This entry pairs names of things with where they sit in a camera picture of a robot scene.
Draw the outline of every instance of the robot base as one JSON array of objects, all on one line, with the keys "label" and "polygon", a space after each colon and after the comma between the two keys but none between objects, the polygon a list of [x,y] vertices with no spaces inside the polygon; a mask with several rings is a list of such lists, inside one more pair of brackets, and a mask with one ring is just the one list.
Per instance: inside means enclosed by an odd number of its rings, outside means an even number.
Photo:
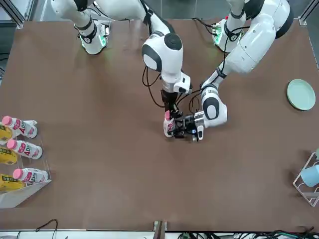
[{"label": "robot base", "polygon": [[92,39],[92,42],[86,43],[85,39],[83,40],[80,37],[83,48],[90,55],[97,55],[103,50],[104,47],[107,47],[111,30],[109,22],[105,23],[104,21],[94,20],[94,23],[97,26],[97,33]]},{"label": "robot base", "polygon": [[[216,46],[218,46],[223,52],[225,51],[225,44],[227,35],[224,30],[224,24],[226,23],[226,19],[222,19],[220,22],[213,25],[212,33],[216,33],[217,36],[213,35],[213,42]],[[238,44],[242,36],[242,33],[239,35],[237,40],[230,41],[230,39],[227,40],[226,45],[226,53],[230,53]]]}]

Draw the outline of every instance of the light blue cup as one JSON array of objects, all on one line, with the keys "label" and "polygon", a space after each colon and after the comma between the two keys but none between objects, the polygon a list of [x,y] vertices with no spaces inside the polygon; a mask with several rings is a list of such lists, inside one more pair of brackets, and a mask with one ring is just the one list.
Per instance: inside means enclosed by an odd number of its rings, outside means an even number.
[{"label": "light blue cup", "polygon": [[308,187],[314,187],[319,183],[319,165],[315,165],[301,171],[301,178]]}]

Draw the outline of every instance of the brown table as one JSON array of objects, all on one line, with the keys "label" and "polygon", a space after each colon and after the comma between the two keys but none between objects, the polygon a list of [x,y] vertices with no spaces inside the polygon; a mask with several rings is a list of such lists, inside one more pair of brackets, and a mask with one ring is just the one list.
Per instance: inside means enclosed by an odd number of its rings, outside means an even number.
[{"label": "brown table", "polygon": [[[223,54],[202,25],[171,22],[198,88]],[[319,92],[306,28],[295,22],[252,73],[227,78],[220,96],[229,120],[207,129],[201,143],[163,135],[164,112],[141,83],[147,28],[115,22],[111,31],[110,48],[97,56],[85,53],[71,23],[27,22],[16,32],[0,112],[39,122],[53,181],[0,211],[0,228],[33,229],[53,218],[61,229],[150,230],[155,220],[169,230],[319,225],[318,207],[292,186],[319,146],[319,104],[300,112],[286,99],[295,78]]]}]

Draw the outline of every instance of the light green plate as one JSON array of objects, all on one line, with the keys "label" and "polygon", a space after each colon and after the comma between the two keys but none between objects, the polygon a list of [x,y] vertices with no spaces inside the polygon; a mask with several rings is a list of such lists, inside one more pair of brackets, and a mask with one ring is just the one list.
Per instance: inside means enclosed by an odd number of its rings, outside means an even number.
[{"label": "light green plate", "polygon": [[290,81],[287,88],[287,97],[294,107],[299,110],[310,110],[316,102],[316,95],[311,85],[304,80]]}]

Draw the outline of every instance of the yellow label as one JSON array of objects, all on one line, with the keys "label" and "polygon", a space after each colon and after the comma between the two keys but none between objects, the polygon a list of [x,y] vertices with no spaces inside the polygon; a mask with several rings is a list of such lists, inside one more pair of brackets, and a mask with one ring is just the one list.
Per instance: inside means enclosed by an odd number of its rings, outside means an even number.
[{"label": "yellow label", "polygon": [[15,164],[18,160],[18,155],[10,149],[0,147],[0,163]]},{"label": "yellow label", "polygon": [[24,186],[25,184],[19,180],[14,179],[9,175],[0,173],[0,191],[13,191],[23,188]]},{"label": "yellow label", "polygon": [[11,138],[12,138],[11,129],[0,124],[0,140],[7,142]]}]

